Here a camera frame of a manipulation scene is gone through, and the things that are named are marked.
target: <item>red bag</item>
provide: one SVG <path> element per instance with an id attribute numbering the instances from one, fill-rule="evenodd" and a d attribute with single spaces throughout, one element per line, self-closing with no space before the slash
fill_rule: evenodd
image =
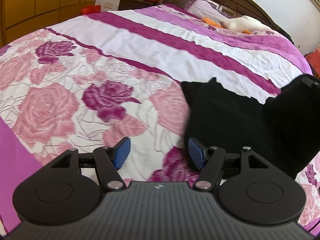
<path id="1" fill-rule="evenodd" d="M 81 9 L 81 15 L 101 12 L 101 5 L 88 6 Z"/>

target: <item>wooden wardrobe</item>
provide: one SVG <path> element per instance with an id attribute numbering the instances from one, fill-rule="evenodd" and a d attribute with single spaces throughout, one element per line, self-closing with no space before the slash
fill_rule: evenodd
<path id="1" fill-rule="evenodd" d="M 95 0 L 0 0 L 0 47 L 38 29 L 81 15 Z"/>

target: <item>white stripe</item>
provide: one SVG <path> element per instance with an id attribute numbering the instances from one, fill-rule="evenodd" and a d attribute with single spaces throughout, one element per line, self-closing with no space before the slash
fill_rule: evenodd
<path id="1" fill-rule="evenodd" d="M 178 81 L 208 82 L 212 77 L 216 77 L 225 89 L 238 95 L 256 98 L 260 103 L 272 96 L 247 77 L 234 71 L 221 69 L 212 62 L 195 58 L 187 51 L 171 48 L 88 17 L 80 16 L 51 28 L 84 44 L 95 46 L 104 54 L 156 67 Z"/>
<path id="2" fill-rule="evenodd" d="M 270 79 L 278 88 L 285 86 L 292 79 L 302 74 L 300 69 L 276 53 L 229 46 L 223 42 L 214 41 L 208 36 L 186 30 L 169 22 L 157 20 L 133 10 L 110 12 L 163 33 L 168 33 L 187 41 L 194 41 L 197 45 L 221 52 L 223 55 L 229 56 L 246 66 L 253 73 L 265 79 Z"/>

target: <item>bed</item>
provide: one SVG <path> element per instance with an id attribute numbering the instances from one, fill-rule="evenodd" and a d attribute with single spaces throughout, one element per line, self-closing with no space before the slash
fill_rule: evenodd
<path id="1" fill-rule="evenodd" d="M 159 0 L 140 10 L 80 16 L 21 37 L 0 49 L 0 232 L 19 223 L 15 187 L 68 148 L 92 152 L 132 140 L 120 175 L 187 181 L 198 173 L 182 158 L 188 105 L 182 81 L 208 82 L 264 103 L 311 69 L 252 0 L 210 0 L 233 16 L 249 15 L 273 31 L 243 34 L 209 28 Z M 297 176 L 307 195 L 299 223 L 320 218 L 320 156 Z M 95 180 L 93 171 L 84 174 Z"/>

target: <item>stuffed toy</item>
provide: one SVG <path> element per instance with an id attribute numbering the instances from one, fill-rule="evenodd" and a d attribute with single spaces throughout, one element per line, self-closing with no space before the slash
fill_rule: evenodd
<path id="1" fill-rule="evenodd" d="M 225 19 L 221 21 L 221 26 L 230 31 L 235 31 L 239 33 L 243 33 L 244 31 L 254 32 L 261 30 L 272 30 L 270 27 L 262 24 L 260 21 L 249 16 Z"/>

